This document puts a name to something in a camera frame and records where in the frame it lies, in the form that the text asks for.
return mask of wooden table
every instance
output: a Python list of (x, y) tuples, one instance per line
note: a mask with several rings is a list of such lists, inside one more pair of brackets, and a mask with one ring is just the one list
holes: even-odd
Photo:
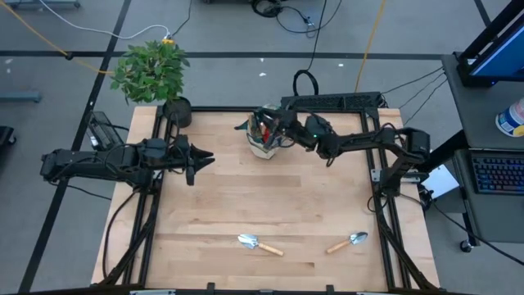
[[(151, 137), (155, 113), (155, 107), (135, 108), (129, 143)], [(379, 114), (381, 124), (402, 125), (398, 110)], [(362, 132), (358, 115), (322, 116), (338, 134)], [(299, 117), (304, 122), (305, 116)], [(298, 145), (262, 160), (251, 153), (245, 133), (233, 129), (245, 119), (240, 112), (195, 112), (191, 126), (182, 130), (198, 148), (214, 152), (216, 162), (198, 172), (192, 187), (184, 175), (166, 174), (146, 287), (203, 289), (215, 282), (217, 289), (318, 291), (333, 284), (337, 291), (386, 291), (377, 222), (366, 208), (372, 193), (365, 152), (347, 152), (330, 168)], [(388, 154), (389, 164), (394, 160)], [(116, 185), (108, 220), (130, 193), (127, 184)], [(403, 184), (402, 193), (418, 198), (414, 184)], [(108, 270), (129, 245), (137, 202), (135, 197), (111, 229)], [(404, 198), (396, 204), (406, 252), (439, 285), (420, 206)], [(325, 254), (357, 231), (369, 233), (364, 243)], [(258, 235), (285, 256), (243, 247), (237, 236), (244, 233)], [(401, 286), (392, 250), (391, 260)], [(102, 245), (93, 274), (93, 282), (100, 280)]]

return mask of black plant pot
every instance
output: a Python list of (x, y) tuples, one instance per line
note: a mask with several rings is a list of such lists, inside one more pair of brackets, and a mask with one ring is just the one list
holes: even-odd
[(171, 117), (173, 125), (176, 125), (178, 121), (178, 127), (185, 128), (191, 124), (192, 120), (191, 103), (186, 98), (179, 98), (165, 102), (164, 106), (162, 106), (162, 112), (165, 118), (169, 119)]

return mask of potted plant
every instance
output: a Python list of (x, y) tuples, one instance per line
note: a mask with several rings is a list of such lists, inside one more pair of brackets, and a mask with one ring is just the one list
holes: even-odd
[(191, 103), (181, 97), (184, 67), (189, 62), (178, 45), (146, 42), (146, 46), (129, 46), (124, 58), (118, 60), (111, 89), (121, 89), (125, 101), (164, 102), (162, 111), (173, 124), (183, 128), (191, 124)]

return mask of orange cable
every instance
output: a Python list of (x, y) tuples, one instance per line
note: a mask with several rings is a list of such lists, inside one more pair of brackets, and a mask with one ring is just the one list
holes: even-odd
[(384, 13), (385, 5), (386, 5), (386, 0), (382, 0), (382, 3), (380, 4), (380, 8), (378, 9), (377, 19), (375, 20), (375, 23), (373, 24), (371, 35), (369, 35), (368, 46), (366, 47), (366, 51), (364, 53), (364, 59), (362, 60), (362, 65), (360, 65), (359, 75), (357, 75), (357, 83), (355, 85), (355, 92), (359, 90), (360, 76), (362, 75), (364, 64), (366, 63), (366, 60), (368, 59), (368, 52), (371, 49), (371, 43), (373, 42), (373, 37), (375, 37), (375, 31), (377, 30), (378, 23), (380, 22), (380, 19), (382, 18), (382, 13)]
[[(25, 22), (25, 20), (19, 16), (16, 12), (14, 12), (4, 1), (0, 1), (0, 5), (2, 5), (4, 8), (7, 9), (7, 11), (9, 11), (13, 16), (15, 16), (23, 25), (25, 25), (25, 27), (27, 29), (29, 29), (31, 32), (33, 32), (34, 34), (36, 34), (39, 38), (41, 38), (45, 43), (47, 43), (49, 46), (51, 46), (52, 48), (55, 48), (59, 53), (63, 54), (65, 57), (68, 56), (67, 52), (63, 51), (61, 48), (59, 48), (57, 45), (55, 45), (53, 42), (47, 40), (45, 37), (43, 37), (36, 29), (34, 29), (31, 25), (29, 25), (28, 23)], [(87, 68), (89, 68), (90, 70), (93, 70), (93, 71), (96, 71), (97, 73), (99, 74), (106, 74), (106, 75), (112, 75), (114, 74), (112, 71), (110, 70), (99, 70), (97, 68), (95, 68), (94, 66), (91, 66), (89, 65), (87, 62), (85, 61), (82, 61), (78, 58), (74, 58), (73, 59), (74, 62), (76, 62), (77, 64), (81, 65), (81, 66), (85, 66)]]

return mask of floor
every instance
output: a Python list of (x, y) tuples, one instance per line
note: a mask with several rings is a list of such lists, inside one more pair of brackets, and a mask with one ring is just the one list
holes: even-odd
[[(318, 52), (349, 52), (348, 58), (319, 58), (312, 73), (321, 93), (354, 91), (360, 58), (380, 6), (380, 0), (343, 0), (341, 9), (318, 41)], [(359, 91), (385, 91), (440, 67), (438, 55), (464, 49), (484, 28), (479, 2), (493, 19), (509, 0), (389, 0), (378, 26), (371, 56), (365, 65)], [(87, 27), (113, 30), (123, 4), (130, 3), (121, 29), (134, 34), (152, 24), (174, 30), (185, 20), (189, 0), (91, 0), (81, 1), (79, 10), (57, 7), (68, 20)], [(313, 22), (318, 22), (320, 0), (290, 0)], [(329, 1), (330, 16), (337, 1)], [(94, 52), (82, 60), (99, 68), (110, 37), (73, 29), (47, 11), (25, 9), (20, 15), (46, 38), (67, 51)], [(282, 23), (302, 30), (298, 16), (286, 12)], [(40, 157), (56, 148), (70, 148), (80, 118), (90, 98), (95, 109), (104, 111), (114, 124), (128, 125), (133, 106), (120, 93), (109, 89), (109, 79), (93, 87), (97, 73), (63, 57), (50, 57), (47, 44), (30, 33), (17, 19), (0, 8), (0, 89), (38, 90), (40, 103), (0, 104), (0, 124), (16, 128), (18, 143), (0, 170), (0, 293), (15, 293), (28, 266), (34, 245), (55, 189), (38, 172)], [(152, 29), (132, 40), (120, 40), (115, 50), (164, 36)], [(311, 52), (314, 40), (284, 31), (275, 20), (255, 15), (245, 0), (216, 0), (206, 5), (193, 0), (192, 17), (176, 37), (190, 54), (211, 52), (207, 58), (190, 58), (185, 73), (184, 96), (196, 106), (254, 106), (279, 102), (292, 95), (294, 73), (309, 64), (308, 55), (283, 58), (264, 52)], [(40, 53), (15, 51), (40, 51)], [(251, 52), (242, 58), (239, 52)], [(109, 68), (117, 59), (109, 61)], [(402, 108), (407, 120), (444, 78), (426, 88)], [(399, 107), (423, 87), (411, 84), (386, 95), (390, 107)], [(299, 92), (311, 93), (309, 82), (299, 80)], [(409, 126), (431, 134), (437, 147), (460, 129), (458, 115), (447, 84), (409, 122)], [(82, 149), (90, 149), (84, 138)], [(111, 195), (111, 182), (74, 179), (94, 193)], [(34, 277), (32, 291), (87, 286), (93, 272), (109, 202), (67, 190), (50, 239)], [(459, 215), (452, 215), (457, 220)], [(524, 269), (488, 247), (470, 254), (460, 252), (464, 233), (438, 212), (427, 213), (427, 227), (442, 287), (450, 291), (478, 294), (520, 294)], [(503, 250), (524, 258), (524, 245), (498, 244)]]

